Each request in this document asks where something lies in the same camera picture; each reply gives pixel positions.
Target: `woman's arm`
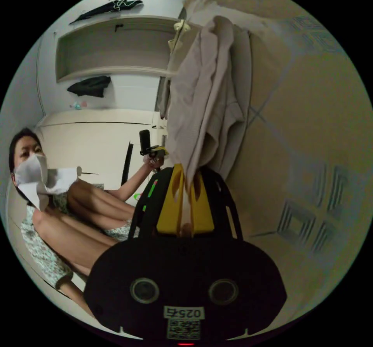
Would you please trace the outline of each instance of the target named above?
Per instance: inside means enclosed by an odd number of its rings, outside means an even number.
[[[152,159],[148,155],[144,157],[144,164],[140,169],[118,190],[107,190],[114,197],[125,202],[145,181],[148,175],[156,168],[163,165],[164,159]]]
[[[152,167],[148,163],[144,163],[140,169],[119,189],[107,190],[114,197],[125,202],[139,188],[152,171]]]
[[[90,316],[95,318],[84,300],[83,292],[70,279],[63,281],[59,289],[78,306],[83,308]]]

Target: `dark cloth on shelf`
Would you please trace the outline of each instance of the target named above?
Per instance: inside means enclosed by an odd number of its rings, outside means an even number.
[[[90,10],[89,12],[86,12],[82,15],[80,15],[77,19],[72,21],[69,24],[73,24],[78,21],[82,21],[84,19],[89,19],[93,16],[96,16],[98,14],[104,14],[104,13],[112,13],[112,12],[120,12],[122,10],[130,10],[134,8],[137,5],[143,4],[141,0],[114,0],[111,1],[105,5],[102,5],[98,8],[95,8],[93,10]]]
[[[97,76],[82,80],[68,87],[68,91],[80,96],[100,97],[104,96],[104,89],[108,87],[111,82],[110,76]]]

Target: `white wall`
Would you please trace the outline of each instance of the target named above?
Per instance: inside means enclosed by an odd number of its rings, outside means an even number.
[[[82,0],[54,22],[44,33],[40,47],[38,64],[38,81],[43,107],[47,114],[73,110],[69,106],[75,101],[87,101],[88,108],[132,108],[137,110],[154,110],[159,79],[155,77],[134,75],[112,75],[112,86],[105,91],[105,98],[95,99],[89,96],[78,98],[66,91],[67,87],[79,80],[56,83],[56,46],[58,38],[89,23],[95,23],[112,17],[128,15],[162,16],[178,18],[183,0],[142,0],[142,7],[117,14],[102,14],[90,20],[77,22],[69,26],[81,14],[103,5],[109,0]]]
[[[112,75],[112,81],[104,90],[104,97],[81,96],[68,92],[72,84],[87,79],[84,77],[56,84],[55,99],[45,100],[44,109],[47,113],[73,110],[75,102],[87,103],[88,109],[134,109],[154,111],[159,85],[158,77],[143,75]]]
[[[0,111],[0,215],[5,225],[5,198],[9,182],[8,151],[13,136],[23,127],[35,127],[43,118],[36,80],[40,39],[16,71]]]

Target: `black handle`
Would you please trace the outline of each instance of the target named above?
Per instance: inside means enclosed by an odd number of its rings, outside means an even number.
[[[140,131],[140,147],[141,147],[141,155],[144,155],[147,149],[150,148],[150,131],[148,129],[144,129]]]

